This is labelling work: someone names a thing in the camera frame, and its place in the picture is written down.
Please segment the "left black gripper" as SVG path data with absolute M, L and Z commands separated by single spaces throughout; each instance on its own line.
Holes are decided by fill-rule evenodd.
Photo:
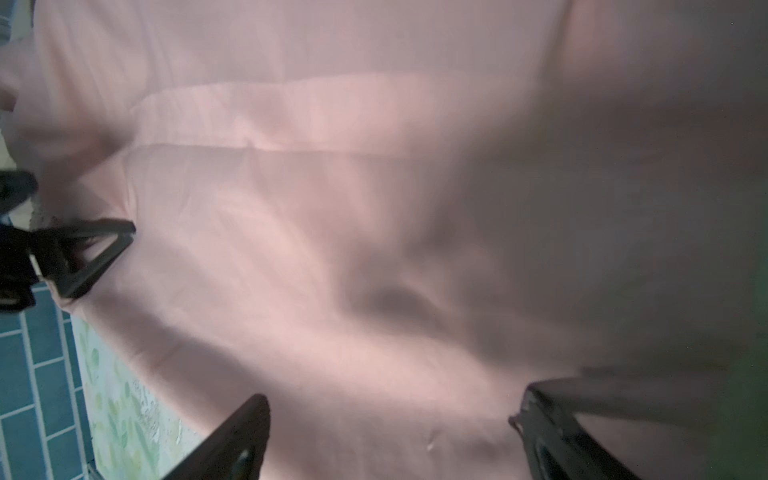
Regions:
M 35 305 L 32 286 L 38 275 L 30 260 L 31 233 L 10 222 L 10 212 L 38 190 L 34 176 L 21 170 L 1 171 L 1 311 L 21 312 Z M 32 232 L 33 252 L 42 276 L 61 298 L 88 293 L 109 267 L 133 243 L 136 226 L 123 219 L 79 221 Z M 95 240 L 113 241 L 88 259 L 83 256 Z

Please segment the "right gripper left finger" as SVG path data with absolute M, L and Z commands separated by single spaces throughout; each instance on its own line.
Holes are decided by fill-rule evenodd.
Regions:
M 270 437 L 268 399 L 251 396 L 164 480 L 258 480 Z

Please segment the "pink shorts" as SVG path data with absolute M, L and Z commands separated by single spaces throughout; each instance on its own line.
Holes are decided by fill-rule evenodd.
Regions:
M 763 1 L 40 1 L 3 134 L 61 223 L 133 221 L 67 308 L 274 479 L 523 479 L 525 387 L 669 392 L 623 451 L 766 476 Z

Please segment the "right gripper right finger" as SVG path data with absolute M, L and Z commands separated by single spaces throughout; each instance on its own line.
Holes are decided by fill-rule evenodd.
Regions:
M 508 424 L 521 441 L 533 479 L 646 479 L 643 438 L 622 422 L 637 413 L 637 389 L 608 377 L 570 377 L 528 384 Z M 596 416 L 617 425 L 579 419 Z

